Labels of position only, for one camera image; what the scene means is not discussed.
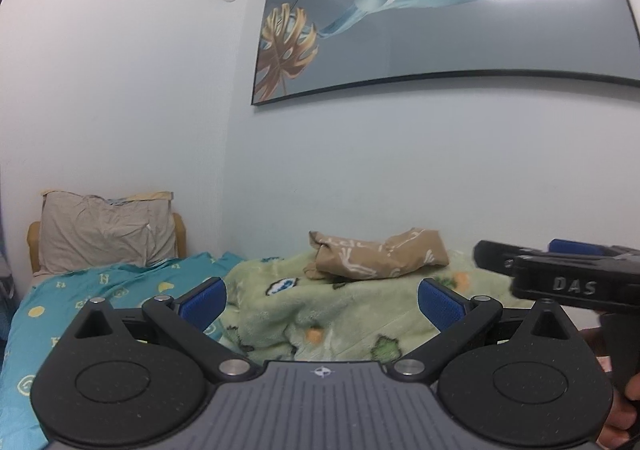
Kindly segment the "person's right hand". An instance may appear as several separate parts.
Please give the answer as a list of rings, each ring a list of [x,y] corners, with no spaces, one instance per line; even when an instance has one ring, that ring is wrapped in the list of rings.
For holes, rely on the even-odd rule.
[[[611,358],[605,347],[604,338],[599,328],[582,330],[582,337],[597,356],[605,372],[612,371]],[[630,430],[637,421],[638,412],[634,402],[639,400],[640,378],[634,375],[624,387],[623,392],[616,390],[608,418],[598,437],[598,445],[603,449],[618,449],[630,441]]]

